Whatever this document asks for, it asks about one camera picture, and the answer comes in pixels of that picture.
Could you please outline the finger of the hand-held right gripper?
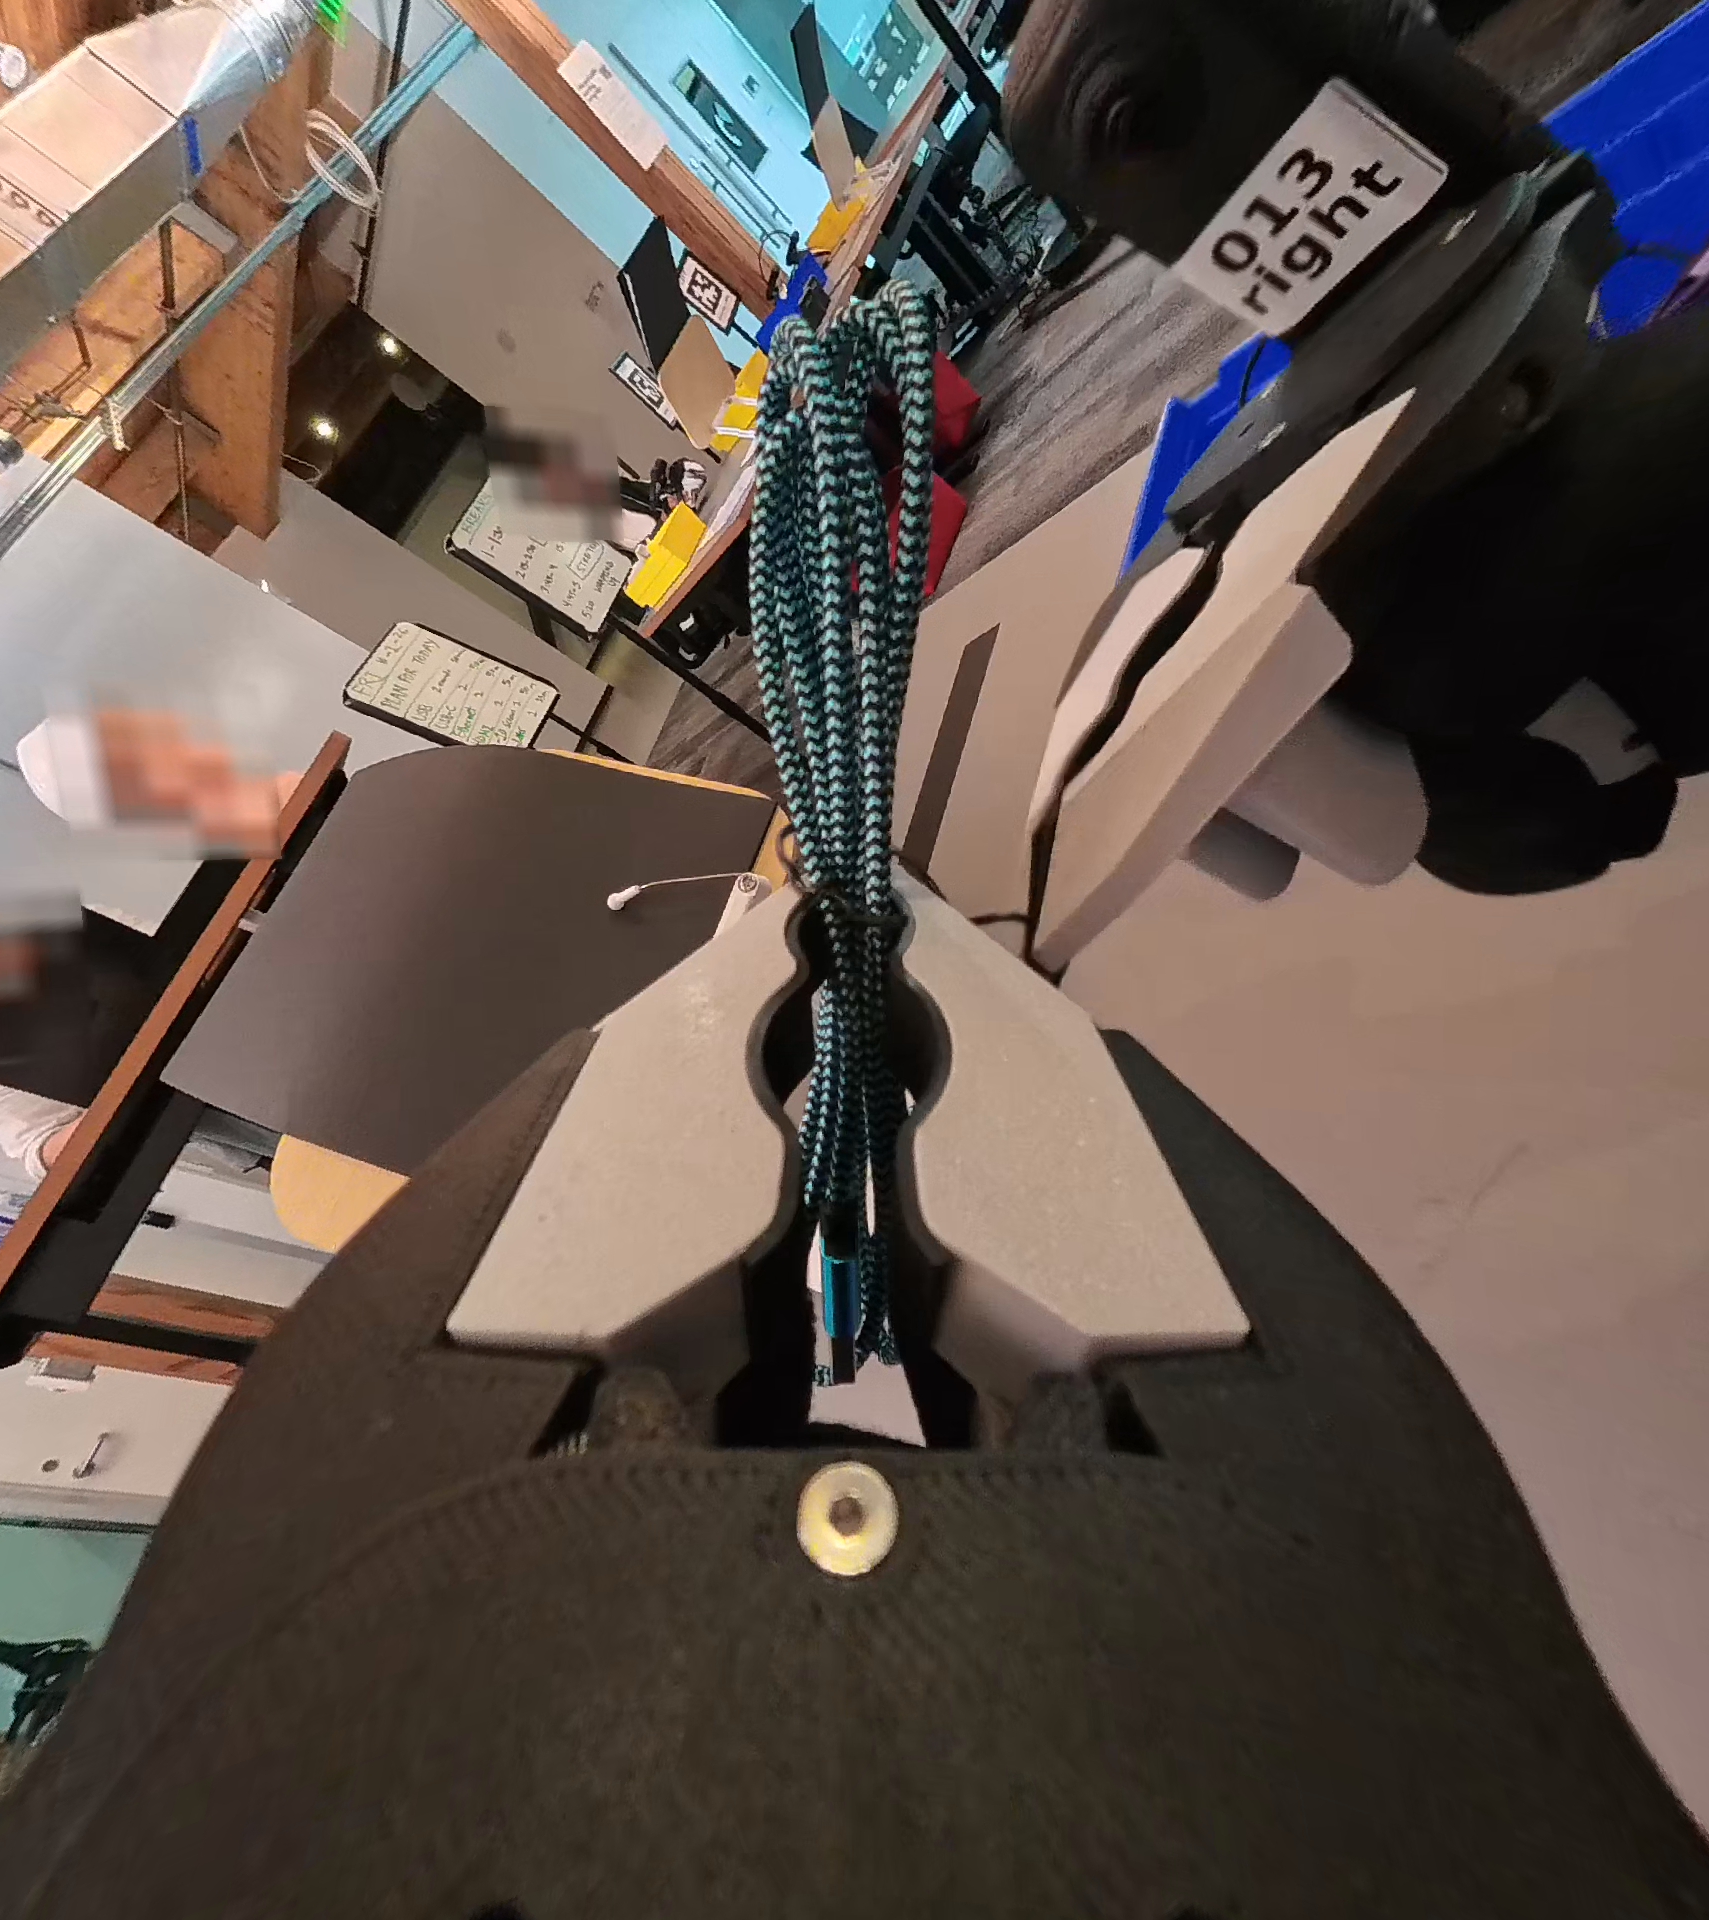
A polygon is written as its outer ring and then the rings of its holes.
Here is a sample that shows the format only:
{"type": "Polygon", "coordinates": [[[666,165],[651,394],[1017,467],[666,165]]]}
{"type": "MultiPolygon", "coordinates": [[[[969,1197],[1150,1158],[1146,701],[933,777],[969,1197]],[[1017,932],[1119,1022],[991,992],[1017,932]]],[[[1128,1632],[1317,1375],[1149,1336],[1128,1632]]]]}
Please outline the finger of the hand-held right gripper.
{"type": "Polygon", "coordinates": [[[1125,715],[1156,660],[1218,582],[1217,545],[1146,545],[1103,600],[1081,638],[1047,734],[1026,812],[1028,886],[1049,881],[1059,808],[1125,715]]]}
{"type": "Polygon", "coordinates": [[[1349,426],[1208,544],[1218,582],[1060,800],[1049,881],[1030,889],[1040,969],[1064,969],[1177,861],[1249,899],[1296,874],[1272,831],[1217,818],[1346,670],[1346,629],[1298,569],[1353,487],[1349,426]]]}

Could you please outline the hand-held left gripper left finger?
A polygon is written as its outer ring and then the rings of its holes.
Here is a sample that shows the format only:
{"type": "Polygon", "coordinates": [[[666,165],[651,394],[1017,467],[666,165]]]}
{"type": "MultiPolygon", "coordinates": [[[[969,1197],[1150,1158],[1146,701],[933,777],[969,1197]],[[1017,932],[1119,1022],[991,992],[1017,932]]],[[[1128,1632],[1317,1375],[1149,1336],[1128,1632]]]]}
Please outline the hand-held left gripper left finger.
{"type": "Polygon", "coordinates": [[[808,910],[775,892],[602,1019],[448,1314],[452,1346],[661,1373],[726,1442],[800,1431],[808,910]]]}

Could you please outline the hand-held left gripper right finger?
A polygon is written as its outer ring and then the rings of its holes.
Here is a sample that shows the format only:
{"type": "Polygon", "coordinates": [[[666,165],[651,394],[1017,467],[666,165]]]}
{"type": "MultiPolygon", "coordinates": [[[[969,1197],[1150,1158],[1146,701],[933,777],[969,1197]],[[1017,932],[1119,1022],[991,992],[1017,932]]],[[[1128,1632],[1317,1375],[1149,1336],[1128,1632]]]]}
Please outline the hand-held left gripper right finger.
{"type": "Polygon", "coordinates": [[[891,974],[901,1355],[1011,1407],[1251,1320],[1092,1019],[912,876],[891,974]]]}

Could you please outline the tagged blue plastic bin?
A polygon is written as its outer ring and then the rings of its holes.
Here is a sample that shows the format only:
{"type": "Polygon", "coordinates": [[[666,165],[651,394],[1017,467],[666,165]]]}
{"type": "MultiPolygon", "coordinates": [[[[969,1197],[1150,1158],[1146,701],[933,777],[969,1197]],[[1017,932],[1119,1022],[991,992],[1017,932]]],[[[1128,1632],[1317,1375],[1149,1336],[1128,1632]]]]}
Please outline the tagged blue plastic bin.
{"type": "Polygon", "coordinates": [[[1172,467],[1122,571],[1225,540],[1322,443],[1400,404],[1365,534],[1511,455],[1612,337],[1678,314],[1656,246],[1707,238],[1709,3],[1538,119],[1421,3],[1092,3],[1019,56],[1100,220],[1234,323],[1270,381],[1172,467]]]}

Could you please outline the black twist tie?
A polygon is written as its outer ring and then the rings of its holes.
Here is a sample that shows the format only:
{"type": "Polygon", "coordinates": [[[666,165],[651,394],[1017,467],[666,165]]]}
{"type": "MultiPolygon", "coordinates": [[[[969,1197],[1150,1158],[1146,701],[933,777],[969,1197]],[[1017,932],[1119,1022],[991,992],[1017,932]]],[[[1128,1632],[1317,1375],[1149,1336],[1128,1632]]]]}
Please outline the black twist tie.
{"type": "Polygon", "coordinates": [[[803,883],[794,879],[793,886],[800,899],[824,913],[828,923],[846,932],[873,933],[894,944],[910,923],[906,904],[893,892],[883,906],[870,906],[833,883],[803,883]]]}

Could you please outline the red plastic case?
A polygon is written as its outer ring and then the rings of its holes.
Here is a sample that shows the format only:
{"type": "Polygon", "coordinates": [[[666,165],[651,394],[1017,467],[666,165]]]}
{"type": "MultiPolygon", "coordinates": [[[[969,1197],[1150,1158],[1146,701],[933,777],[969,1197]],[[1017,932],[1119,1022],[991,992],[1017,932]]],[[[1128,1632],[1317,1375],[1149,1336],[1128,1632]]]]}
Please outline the red plastic case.
{"type": "MultiPolygon", "coordinates": [[[[933,448],[936,461],[956,458],[976,436],[982,396],[956,369],[953,359],[933,354],[933,448]]],[[[903,455],[903,428],[894,389],[879,380],[868,392],[867,438],[877,445],[881,460],[891,465],[903,455]]]]}
{"type": "MultiPolygon", "coordinates": [[[[888,534],[888,563],[899,569],[901,557],[901,523],[903,523],[903,482],[905,469],[897,463],[883,472],[883,501],[887,507],[887,534],[888,534]]],[[[966,500],[963,494],[940,474],[930,475],[930,504],[926,513],[926,534],[923,540],[923,584],[921,597],[929,603],[936,588],[940,586],[942,571],[953,556],[953,549],[963,532],[963,519],[966,515],[966,500]]]]}

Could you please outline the yellow plastic bin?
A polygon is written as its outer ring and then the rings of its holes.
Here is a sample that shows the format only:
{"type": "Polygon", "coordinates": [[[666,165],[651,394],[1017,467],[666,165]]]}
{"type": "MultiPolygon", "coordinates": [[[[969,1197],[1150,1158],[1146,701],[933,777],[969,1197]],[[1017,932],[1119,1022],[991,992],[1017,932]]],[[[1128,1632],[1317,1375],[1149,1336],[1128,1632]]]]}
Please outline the yellow plastic bin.
{"type": "Polygon", "coordinates": [[[624,596],[637,608],[653,610],[687,571],[703,540],[706,540],[706,522],[687,498],[680,498],[637,549],[624,596]]]}

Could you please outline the brown standing desk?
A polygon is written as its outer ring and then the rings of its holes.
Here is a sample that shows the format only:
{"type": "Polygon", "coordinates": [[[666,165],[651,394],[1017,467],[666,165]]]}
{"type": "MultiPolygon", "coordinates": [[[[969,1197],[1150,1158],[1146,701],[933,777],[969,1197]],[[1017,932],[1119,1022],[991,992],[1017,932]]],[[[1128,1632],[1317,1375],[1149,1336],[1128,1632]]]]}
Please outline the brown standing desk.
{"type": "Polygon", "coordinates": [[[68,1357],[174,1379],[232,1383],[258,1331],[155,1323],[98,1308],[111,1225],[133,1228],[186,1144],[197,1101],[164,1083],[241,945],[241,920],[280,883],[344,789],[350,737],[330,732],[280,808],[269,845],[252,857],[197,863],[157,927],[155,987],[144,1019],[101,1078],[66,1151],[0,1239],[0,1370],[21,1357],[68,1357]]]}

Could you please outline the handwritten whiteboard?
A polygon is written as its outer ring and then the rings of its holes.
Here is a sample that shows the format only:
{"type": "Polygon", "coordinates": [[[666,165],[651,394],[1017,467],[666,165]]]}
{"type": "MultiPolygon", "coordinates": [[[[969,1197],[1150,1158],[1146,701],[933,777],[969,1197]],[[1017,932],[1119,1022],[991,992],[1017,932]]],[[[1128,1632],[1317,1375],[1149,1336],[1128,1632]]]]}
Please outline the handwritten whiteboard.
{"type": "Polygon", "coordinates": [[[610,540],[530,540],[512,532],[483,482],[445,540],[469,569],[512,593],[530,616],[596,642],[617,620],[637,560],[610,540]]]}
{"type": "Polygon", "coordinates": [[[395,622],[340,689],[356,714],[436,745],[528,749],[558,688],[454,635],[395,622]]]}

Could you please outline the black dinosaur decal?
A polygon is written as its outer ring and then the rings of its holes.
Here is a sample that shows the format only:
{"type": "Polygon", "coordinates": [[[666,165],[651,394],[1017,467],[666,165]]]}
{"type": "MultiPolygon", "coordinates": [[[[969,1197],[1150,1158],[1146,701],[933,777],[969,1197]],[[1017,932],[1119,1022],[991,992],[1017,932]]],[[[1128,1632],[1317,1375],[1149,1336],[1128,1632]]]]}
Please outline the black dinosaur decal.
{"type": "Polygon", "coordinates": [[[95,1656],[98,1648],[81,1638],[42,1642],[0,1638],[0,1667],[18,1676],[4,1741],[30,1746],[42,1740],[95,1656]]]}

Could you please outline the white paper notice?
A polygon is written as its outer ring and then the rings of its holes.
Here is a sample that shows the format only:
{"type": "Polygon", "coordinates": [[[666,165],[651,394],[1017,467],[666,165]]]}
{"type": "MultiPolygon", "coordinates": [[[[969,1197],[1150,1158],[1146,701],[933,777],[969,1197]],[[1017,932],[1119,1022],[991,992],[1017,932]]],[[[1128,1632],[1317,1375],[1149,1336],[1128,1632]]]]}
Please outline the white paper notice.
{"type": "Polygon", "coordinates": [[[641,170],[649,170],[669,146],[663,126],[627,85],[622,76],[586,39],[578,39],[558,65],[558,76],[596,124],[641,170]]]}

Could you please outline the flat metal ventilation duct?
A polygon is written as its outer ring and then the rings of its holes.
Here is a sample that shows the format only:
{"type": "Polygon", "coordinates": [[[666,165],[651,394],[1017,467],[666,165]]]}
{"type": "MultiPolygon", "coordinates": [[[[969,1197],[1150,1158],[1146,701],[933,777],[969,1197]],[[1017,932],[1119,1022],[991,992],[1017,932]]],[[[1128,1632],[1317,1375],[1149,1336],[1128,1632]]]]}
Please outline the flat metal ventilation duct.
{"type": "Polygon", "coordinates": [[[0,105],[0,381],[194,189],[315,34],[300,2],[169,3],[0,105]]]}

